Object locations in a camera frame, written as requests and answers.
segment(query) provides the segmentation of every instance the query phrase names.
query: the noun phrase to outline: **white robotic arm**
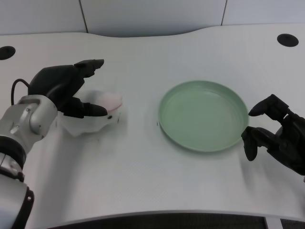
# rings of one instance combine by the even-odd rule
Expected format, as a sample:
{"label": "white robotic arm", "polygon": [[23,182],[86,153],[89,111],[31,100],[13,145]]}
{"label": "white robotic arm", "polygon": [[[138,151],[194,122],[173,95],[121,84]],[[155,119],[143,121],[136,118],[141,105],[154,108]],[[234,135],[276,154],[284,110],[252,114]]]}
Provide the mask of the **white robotic arm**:
{"label": "white robotic arm", "polygon": [[[84,78],[93,76],[103,64],[104,60],[86,60],[48,67],[30,84],[22,79],[13,84],[12,106],[0,119],[0,229],[25,228],[34,193],[23,183],[23,165],[34,143],[47,135],[58,111],[79,119],[108,114],[104,107],[73,97]],[[14,105],[14,87],[19,81],[28,86],[28,95]]]}
{"label": "white robotic arm", "polygon": [[35,142],[43,139],[57,116],[43,95],[27,95],[0,120],[0,228],[24,228],[34,194],[23,183],[23,165]]}

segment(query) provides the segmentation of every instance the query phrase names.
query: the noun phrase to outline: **robotic arm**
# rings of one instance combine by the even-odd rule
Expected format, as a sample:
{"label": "robotic arm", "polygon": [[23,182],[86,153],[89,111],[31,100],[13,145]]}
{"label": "robotic arm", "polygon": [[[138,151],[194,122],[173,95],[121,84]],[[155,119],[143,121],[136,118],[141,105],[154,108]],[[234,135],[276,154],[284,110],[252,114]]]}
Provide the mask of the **robotic arm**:
{"label": "robotic arm", "polygon": [[259,102],[250,116],[266,114],[278,121],[281,128],[276,134],[248,126],[242,134],[244,151],[249,161],[257,155],[257,147],[265,146],[278,162],[300,175],[305,175],[305,119],[288,109],[288,105],[274,94]]}
{"label": "robotic arm", "polygon": [[12,105],[0,120],[0,228],[22,229],[29,218],[34,194],[22,173],[27,154],[43,139],[58,111],[66,116],[105,116],[101,106],[73,97],[104,60],[42,69],[31,81],[28,95]]}

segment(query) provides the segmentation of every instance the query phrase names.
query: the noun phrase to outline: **light green plate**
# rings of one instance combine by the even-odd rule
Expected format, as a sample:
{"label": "light green plate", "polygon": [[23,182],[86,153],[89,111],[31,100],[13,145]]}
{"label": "light green plate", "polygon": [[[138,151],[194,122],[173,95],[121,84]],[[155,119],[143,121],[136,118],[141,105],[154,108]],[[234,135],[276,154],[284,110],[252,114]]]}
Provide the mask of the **light green plate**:
{"label": "light green plate", "polygon": [[176,143],[212,152],[233,146],[248,126],[242,99],[218,83],[192,81],[171,89],[159,107],[159,122]]}

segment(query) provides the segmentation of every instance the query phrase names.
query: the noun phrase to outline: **black grommet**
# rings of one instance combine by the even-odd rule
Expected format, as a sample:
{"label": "black grommet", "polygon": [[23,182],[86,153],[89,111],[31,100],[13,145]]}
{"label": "black grommet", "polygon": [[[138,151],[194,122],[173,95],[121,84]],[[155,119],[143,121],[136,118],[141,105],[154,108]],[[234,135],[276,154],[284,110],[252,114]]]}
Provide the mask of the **black grommet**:
{"label": "black grommet", "polygon": [[6,60],[12,57],[16,52],[16,49],[11,46],[4,46],[0,48],[0,60]]}
{"label": "black grommet", "polygon": [[286,47],[295,47],[299,44],[299,40],[291,34],[278,35],[277,41]]}

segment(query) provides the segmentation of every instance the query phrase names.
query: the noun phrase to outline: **white plastic bag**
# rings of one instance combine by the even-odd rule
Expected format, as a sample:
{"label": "white plastic bag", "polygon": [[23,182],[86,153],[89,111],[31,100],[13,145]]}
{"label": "white plastic bag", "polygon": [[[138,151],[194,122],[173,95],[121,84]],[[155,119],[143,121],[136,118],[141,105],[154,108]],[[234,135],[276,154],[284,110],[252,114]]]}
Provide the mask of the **white plastic bag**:
{"label": "white plastic bag", "polygon": [[64,116],[58,112],[60,124],[74,137],[82,133],[98,132],[104,126],[115,123],[120,116],[120,107],[122,105],[122,96],[116,93],[107,93],[100,91],[82,91],[77,92],[74,97],[80,98],[83,103],[91,103],[104,107],[108,115],[102,117],[74,118]]}

